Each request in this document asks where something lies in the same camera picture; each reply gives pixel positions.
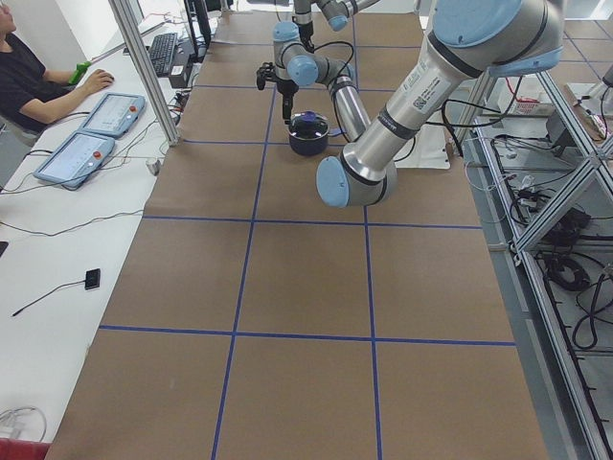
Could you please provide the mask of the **person's right hand on mouse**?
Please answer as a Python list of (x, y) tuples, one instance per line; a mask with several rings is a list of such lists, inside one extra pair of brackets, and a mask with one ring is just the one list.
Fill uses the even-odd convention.
[(94, 94), (112, 85), (114, 81), (112, 74), (103, 69), (97, 69), (87, 78), (82, 88), (87, 94)]

